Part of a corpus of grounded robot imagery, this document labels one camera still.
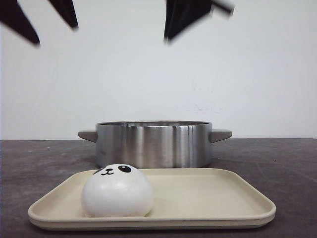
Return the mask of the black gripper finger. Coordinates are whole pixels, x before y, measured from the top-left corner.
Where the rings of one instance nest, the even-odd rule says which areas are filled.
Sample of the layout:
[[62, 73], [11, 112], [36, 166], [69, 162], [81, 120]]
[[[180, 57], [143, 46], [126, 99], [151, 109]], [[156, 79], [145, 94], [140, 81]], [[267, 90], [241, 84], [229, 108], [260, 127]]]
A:
[[40, 39], [18, 1], [0, 1], [0, 21], [33, 45], [40, 45]]
[[60, 17], [72, 30], [78, 29], [78, 21], [72, 0], [49, 0]]

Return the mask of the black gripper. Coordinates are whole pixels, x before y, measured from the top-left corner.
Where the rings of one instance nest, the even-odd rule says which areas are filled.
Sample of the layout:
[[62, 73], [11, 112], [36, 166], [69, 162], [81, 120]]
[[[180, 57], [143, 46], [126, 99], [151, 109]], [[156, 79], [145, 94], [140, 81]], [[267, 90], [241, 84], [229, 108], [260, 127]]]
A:
[[233, 15], [235, 5], [221, 0], [166, 0], [164, 40], [170, 42], [195, 21], [214, 11]]

